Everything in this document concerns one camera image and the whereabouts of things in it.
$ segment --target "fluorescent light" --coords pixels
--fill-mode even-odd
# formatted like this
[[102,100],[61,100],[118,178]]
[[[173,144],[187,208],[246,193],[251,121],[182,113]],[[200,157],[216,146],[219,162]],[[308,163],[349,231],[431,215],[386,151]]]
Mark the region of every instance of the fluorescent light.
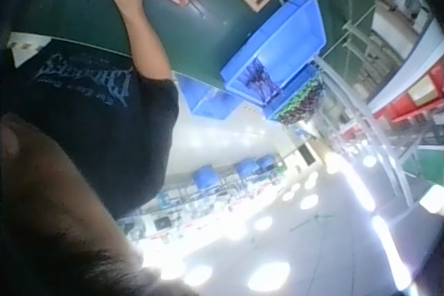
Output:
[[247,234],[247,229],[244,225],[233,225],[226,233],[227,237],[232,241],[239,241]]
[[282,200],[283,201],[290,201],[291,199],[293,199],[293,197],[294,197],[294,192],[288,191],[282,196]]
[[316,178],[309,177],[309,179],[305,182],[304,187],[306,190],[310,190],[316,186]]
[[162,265],[162,280],[179,279],[185,271],[185,264],[183,261],[170,261]]
[[293,192],[296,192],[298,189],[300,189],[300,184],[299,183],[291,185],[291,190]]
[[431,214],[437,214],[444,208],[444,187],[433,185],[419,201],[420,205]]
[[271,225],[273,224],[273,219],[271,216],[265,216],[264,218],[260,218],[255,223],[256,230],[262,232],[264,230],[267,230]]
[[396,288],[398,288],[398,290],[404,290],[411,283],[411,275],[398,254],[398,250],[396,249],[395,243],[391,237],[389,227],[384,219],[380,216],[373,217],[372,226],[379,236],[382,246],[386,252]]
[[311,209],[315,207],[319,202],[317,194],[308,195],[300,202],[300,208],[303,210]]
[[354,191],[362,207],[367,211],[374,211],[376,207],[375,201],[373,200],[370,192],[368,192],[368,189],[362,179],[359,177],[354,168],[342,156],[338,155],[337,159],[341,172],[345,175],[348,184]]
[[185,275],[184,282],[191,287],[197,287],[204,284],[212,274],[213,269],[211,267],[200,265]]
[[267,263],[253,273],[248,287],[259,292],[270,292],[283,286],[290,273],[288,263]]
[[362,161],[363,165],[367,168],[372,168],[376,165],[377,159],[373,155],[367,155],[364,157],[364,160]]

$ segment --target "blue storage bin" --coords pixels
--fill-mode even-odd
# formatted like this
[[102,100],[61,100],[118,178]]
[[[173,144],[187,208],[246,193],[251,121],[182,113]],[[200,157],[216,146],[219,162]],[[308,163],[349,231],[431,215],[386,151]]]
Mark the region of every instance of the blue storage bin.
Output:
[[234,168],[236,169],[240,178],[245,178],[251,175],[255,175],[256,172],[259,170],[259,165],[254,159],[245,159],[239,163],[236,163],[234,165]]
[[219,175],[213,166],[203,166],[193,174],[194,182],[199,190],[205,190],[220,182]]
[[317,0],[289,0],[262,25],[222,69],[227,90],[259,106],[260,96],[247,88],[246,67],[257,58],[271,80],[283,88],[325,46]]
[[242,103],[242,99],[238,96],[203,82],[180,74],[177,75],[177,79],[191,114],[224,120]]
[[313,65],[306,66],[296,75],[293,81],[264,108],[265,118],[275,120],[275,115],[317,75],[318,70]]
[[272,166],[274,165],[274,163],[276,163],[276,156],[272,154],[265,155],[264,157],[258,159],[257,163],[263,171],[266,171],[269,166]]

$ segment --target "metal frame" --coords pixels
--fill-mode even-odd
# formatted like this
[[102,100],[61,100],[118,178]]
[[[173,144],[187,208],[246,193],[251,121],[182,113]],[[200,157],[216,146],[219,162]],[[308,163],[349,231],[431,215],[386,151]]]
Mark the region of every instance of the metal frame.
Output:
[[377,124],[372,112],[368,109],[367,105],[360,99],[355,92],[340,75],[320,57],[315,58],[315,63],[323,70],[324,80],[327,85],[330,86],[332,91],[337,95],[337,97],[346,103],[350,110],[355,113],[356,120],[362,129],[366,132],[369,137],[374,140],[374,147],[376,150],[380,149],[382,153],[381,156],[386,156],[388,159],[383,158],[383,165],[386,170],[389,170],[387,175],[391,179],[393,190],[396,194],[399,193],[395,179],[398,179],[399,185],[404,194],[405,201],[409,207],[413,205],[413,197],[411,194],[411,189],[404,171],[402,170],[401,163],[396,156],[393,148],[389,143],[389,139],[382,131],[382,129]]

